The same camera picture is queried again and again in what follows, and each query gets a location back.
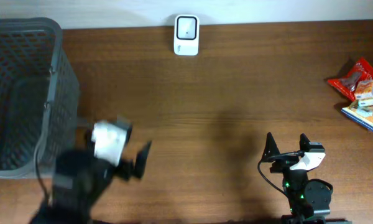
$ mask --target gray plastic bin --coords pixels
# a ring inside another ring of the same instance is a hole
[[[42,175],[75,141],[79,83],[51,19],[0,20],[0,178]]]

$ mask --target red snack bag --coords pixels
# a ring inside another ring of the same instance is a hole
[[[373,67],[364,58],[359,59],[348,74],[342,78],[329,79],[328,83],[351,101],[355,101],[356,85],[363,80],[373,79]]]

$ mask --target wooden table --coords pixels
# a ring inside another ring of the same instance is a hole
[[[348,101],[325,82],[359,57],[373,65],[373,21],[203,26],[196,57],[176,56],[172,41],[171,27],[64,33],[80,81],[79,115],[133,121],[128,156],[154,141],[144,179],[115,180],[94,218],[288,214],[286,198],[256,169],[271,131],[282,152],[297,150],[301,133],[321,141],[326,158],[309,177],[334,185],[329,217],[373,223],[373,133],[340,113]],[[0,223],[26,223],[41,198],[35,180],[0,180]]]

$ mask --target white wall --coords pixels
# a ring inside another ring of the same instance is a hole
[[[373,0],[0,0],[0,18],[44,16],[64,29],[373,19]]]

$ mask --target wood surface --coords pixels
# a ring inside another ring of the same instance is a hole
[[[271,131],[281,152],[297,150],[301,133],[322,142],[326,157],[309,177],[334,185],[329,217],[373,223],[373,133],[340,113],[348,100],[325,82],[359,57],[373,66],[373,21],[203,26],[200,37],[199,55],[179,57],[171,27],[64,32],[80,81],[78,114],[133,121],[126,156],[153,140],[143,180],[115,180],[93,218],[213,223],[288,214],[286,198],[257,172]],[[281,184],[268,164],[262,169]],[[27,223],[41,198],[35,180],[0,180],[0,223]]]

